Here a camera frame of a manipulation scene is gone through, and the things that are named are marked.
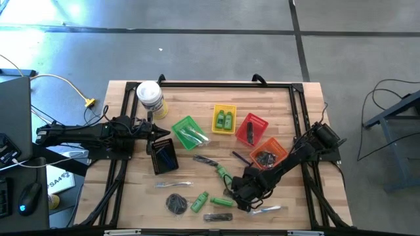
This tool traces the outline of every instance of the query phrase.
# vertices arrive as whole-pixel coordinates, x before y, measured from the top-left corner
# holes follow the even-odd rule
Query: orange basket
[[[252,151],[249,156],[254,161],[254,163],[261,169],[266,170],[268,167],[265,167],[263,165],[260,165],[257,161],[257,155],[260,151],[267,151],[271,152],[274,155],[277,156],[276,162],[274,163],[273,167],[283,161],[287,157],[286,150],[277,142],[275,138],[270,138],[265,143],[263,143],[261,146],[259,146],[257,149]]]

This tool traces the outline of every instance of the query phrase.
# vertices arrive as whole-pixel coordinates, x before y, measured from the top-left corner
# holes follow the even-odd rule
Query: green object
[[[228,114],[224,118],[224,126],[225,130],[232,130],[232,112],[228,111]]]
[[[216,120],[216,128],[223,128],[224,123],[224,113],[223,110],[219,111],[219,114],[217,114],[217,120]]]
[[[234,205],[233,201],[219,199],[217,197],[210,198],[210,203],[215,203],[215,204],[218,204],[218,205],[224,206],[224,207],[231,207],[231,206]]]
[[[193,120],[193,118],[189,115],[187,115],[182,120],[178,121],[175,125],[172,126],[172,131],[175,133],[177,138],[181,141],[185,149],[191,150],[197,146],[197,143],[194,143],[187,139],[185,136],[183,136],[180,133],[180,130],[184,130],[184,132],[187,132],[188,134],[192,134],[188,131],[188,127],[192,127],[194,130],[199,132],[200,134],[205,136],[205,133],[202,131],[202,129],[197,125],[197,123]]]
[[[191,205],[191,210],[195,213],[197,213],[202,206],[204,205],[204,203],[207,201],[207,197],[209,196],[209,194],[205,191],[204,193],[200,194],[196,201]]]
[[[220,178],[223,181],[226,181],[227,185],[232,183],[232,176],[229,174],[229,172],[224,167],[222,167],[221,165],[218,165],[216,168],[217,168],[217,173],[219,174]]]

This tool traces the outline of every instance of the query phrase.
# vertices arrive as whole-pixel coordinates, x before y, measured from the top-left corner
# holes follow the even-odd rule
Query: keyboard
[[[0,218],[12,214],[12,183],[10,178],[0,178]]]

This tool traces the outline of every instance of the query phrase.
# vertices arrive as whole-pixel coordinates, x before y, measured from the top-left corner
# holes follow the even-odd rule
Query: computer mouse
[[[29,216],[32,214],[38,205],[38,197],[41,193],[41,184],[28,184],[21,192],[18,201],[18,212],[22,216]]]

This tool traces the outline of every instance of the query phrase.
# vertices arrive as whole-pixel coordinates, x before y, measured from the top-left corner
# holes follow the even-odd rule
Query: yellow connector
[[[86,101],[85,107],[90,108],[90,107],[93,107],[96,100],[94,98],[91,98],[91,99],[86,99],[85,101]]]

